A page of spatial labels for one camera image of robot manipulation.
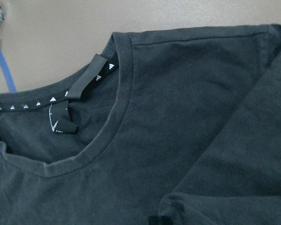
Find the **black graphic t-shirt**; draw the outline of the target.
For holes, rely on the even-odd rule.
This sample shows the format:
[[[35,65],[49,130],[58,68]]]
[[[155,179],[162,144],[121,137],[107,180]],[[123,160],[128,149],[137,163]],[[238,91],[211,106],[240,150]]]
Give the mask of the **black graphic t-shirt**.
[[[281,25],[114,32],[0,94],[0,225],[281,225]]]

